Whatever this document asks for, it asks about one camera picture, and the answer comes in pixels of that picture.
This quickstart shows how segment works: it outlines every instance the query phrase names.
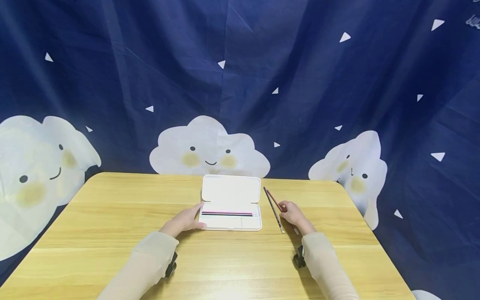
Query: cloud mouth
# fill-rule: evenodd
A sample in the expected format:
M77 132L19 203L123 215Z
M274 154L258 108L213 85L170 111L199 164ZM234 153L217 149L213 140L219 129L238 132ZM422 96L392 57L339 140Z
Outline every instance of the cloud mouth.
M59 173L58 173L55 177L50 178L50 180L54 180L55 178L57 178L58 176L60 176L60 174L61 174L61 167L60 167L60 169L59 169Z

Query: hand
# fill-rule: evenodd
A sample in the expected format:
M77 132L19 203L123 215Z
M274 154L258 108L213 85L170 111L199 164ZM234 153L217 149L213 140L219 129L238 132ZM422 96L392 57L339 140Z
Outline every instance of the hand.
M280 213L280 217L287 220L290 224L298 227L302 235L317 232L313 224L305 217L300 208L293 202L282 201L278 205L283 207L286 212Z
M165 225L159 231L176 238L177 235L183 231L192 229L205 229L207 224L200 223L195 220L195 216L200 208L203 207L203 205L204 203L201 202L192 208L182 210L178 213L178 215L174 216L170 221L165 223Z

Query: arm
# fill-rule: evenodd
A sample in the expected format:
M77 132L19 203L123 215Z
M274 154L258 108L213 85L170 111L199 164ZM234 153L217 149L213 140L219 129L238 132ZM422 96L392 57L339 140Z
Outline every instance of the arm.
M185 209L165 223L159 232L152 232L132 251L125 266L113 277L97 300L139 300L149 288L165 276L179 244L176 237L191 229L203 229L206 224L195 220L203 203Z
M125 266L105 287L98 300L138 300L165 276L179 242L162 232L152 232L132 251Z
M302 233L305 263L327 300L360 300L326 236L317 232L295 203L283 201L279 205L287 209L280 216Z

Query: black pencil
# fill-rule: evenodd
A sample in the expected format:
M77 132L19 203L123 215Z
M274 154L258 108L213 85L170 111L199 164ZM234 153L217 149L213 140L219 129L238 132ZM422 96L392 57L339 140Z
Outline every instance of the black pencil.
M278 223L278 226L280 227L280 231L282 232L282 234L284 234L285 231L283 230L282 223L280 222L280 219L278 218L275 207L273 206L272 200L270 199L270 196L268 195L268 191L267 191L266 187L264 187L264 191L265 191L265 194L267 195L268 201L270 202L270 206L272 207L273 214L275 215L276 222Z

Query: person's left hand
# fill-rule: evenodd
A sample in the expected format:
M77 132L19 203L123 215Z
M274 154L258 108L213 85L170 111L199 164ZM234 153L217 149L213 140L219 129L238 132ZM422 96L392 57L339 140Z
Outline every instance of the person's left hand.
M200 223L195 220L195 216L203 205L204 203L201 202L192 208L182 210L178 213L178 215L174 216L170 221L165 223L165 225L159 231L176 238L177 235L183 231L192 229L205 229L207 224Z

